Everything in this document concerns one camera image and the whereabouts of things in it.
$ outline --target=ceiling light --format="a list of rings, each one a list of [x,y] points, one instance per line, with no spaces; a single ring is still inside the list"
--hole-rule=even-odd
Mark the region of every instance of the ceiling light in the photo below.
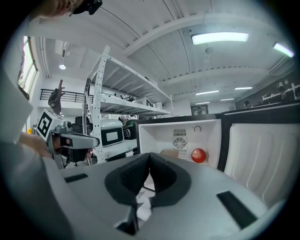
[[[283,47],[279,43],[275,44],[274,49],[276,49],[276,50],[278,50],[278,51],[280,51],[280,52],[288,55],[290,58],[292,58],[294,56],[294,53],[291,50],[287,49],[286,47]]]
[[[202,94],[214,93],[214,92],[219,92],[219,90],[215,90],[215,91],[208,91],[208,92],[198,92],[198,93],[196,93],[196,95],[202,95]]]
[[[61,65],[60,65],[60,69],[61,69],[61,70],[65,70],[65,69],[66,69],[65,64],[61,64]]]
[[[195,103],[195,105],[199,105],[199,104],[207,104],[209,102],[205,102],[205,103]]]
[[[221,42],[221,41],[240,41],[247,42],[249,34],[239,32],[214,32],[192,36],[193,44]]]
[[[246,90],[246,89],[252,89],[252,87],[235,88],[234,90]]]

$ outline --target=black railing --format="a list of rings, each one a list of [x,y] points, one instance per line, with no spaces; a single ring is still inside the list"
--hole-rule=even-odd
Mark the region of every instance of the black railing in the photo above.
[[[40,100],[48,100],[53,90],[51,89],[41,89]],[[82,103],[83,102],[83,93],[79,92],[68,92],[63,91],[65,94],[60,98],[61,101],[73,102],[73,103]],[[90,103],[93,103],[94,95],[89,95]]]

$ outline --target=metal frame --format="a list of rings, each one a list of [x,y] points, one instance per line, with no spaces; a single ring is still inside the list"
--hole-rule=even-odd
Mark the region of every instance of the metal frame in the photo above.
[[[162,113],[164,114],[169,114],[168,111],[164,111],[164,110],[160,110],[154,107],[149,107],[146,105],[141,105],[141,104],[135,104],[133,102],[128,102],[128,101],[124,101],[123,99],[115,99],[115,98],[108,98],[105,95],[102,95],[102,85],[103,85],[103,76],[104,76],[104,70],[105,70],[105,65],[107,62],[107,59],[117,63],[120,67],[115,69],[108,77],[108,79],[106,79],[106,82],[109,80],[110,77],[112,77],[121,67],[129,70],[131,73],[139,76],[141,78],[141,80],[144,80],[144,77],[141,76],[139,73],[137,73],[136,71],[134,71],[133,69],[131,69],[130,67],[126,66],[125,64],[123,64],[122,62],[114,59],[113,57],[109,56],[108,53],[110,51],[110,47],[106,46],[103,54],[101,55],[100,59],[97,61],[96,65],[94,66],[94,68],[92,69],[92,71],[90,72],[88,78],[87,78],[87,82],[85,84],[85,88],[84,88],[84,97],[83,97],[83,103],[82,103],[82,128],[83,128],[83,133],[87,134],[87,128],[86,128],[86,116],[87,116],[87,109],[89,109],[90,114],[91,114],[91,118],[93,121],[93,135],[94,137],[97,137],[100,139],[100,144],[95,147],[95,151],[93,151],[93,153],[97,156],[97,160],[98,160],[98,164],[100,163],[104,163],[105,162],[105,157],[104,157],[104,153],[103,153],[103,146],[102,146],[102,138],[101,138],[101,100],[103,101],[104,104],[110,103],[112,104],[111,106],[107,106],[106,108],[104,108],[102,113],[108,113],[107,111],[112,109],[112,108],[119,108],[119,107],[124,107],[125,109],[122,109],[121,112],[113,112],[112,114],[150,114],[151,116],[156,115],[156,111],[157,111],[157,115],[161,115]],[[91,84],[91,80],[96,76],[96,82],[95,82],[95,92],[94,92],[94,102],[93,105],[90,103],[90,100],[88,98],[89,96],[89,88],[90,88],[90,84]],[[167,96],[162,90],[160,90],[159,88],[157,88],[153,83],[151,83],[150,81],[147,80],[147,84],[152,85],[154,88],[156,88],[159,92],[161,92],[162,94],[164,94],[167,99],[169,99],[172,102],[172,97]],[[88,164],[92,165],[92,161],[91,159],[88,159]]]

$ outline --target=shelf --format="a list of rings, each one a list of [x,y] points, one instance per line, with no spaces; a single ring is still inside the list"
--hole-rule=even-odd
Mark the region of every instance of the shelf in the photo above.
[[[138,103],[129,102],[115,96],[101,96],[101,113],[126,114],[126,115],[165,115],[170,114],[168,111],[157,109]]]
[[[133,150],[133,148],[136,148],[136,139],[134,140],[124,140],[124,142],[109,146],[109,147],[103,147],[102,153],[104,159],[112,158],[118,154],[121,153],[127,153]]]
[[[91,83],[95,84],[96,68],[92,72]],[[152,82],[111,56],[107,57],[102,86],[130,96],[146,97],[152,103],[171,101],[171,98]]]

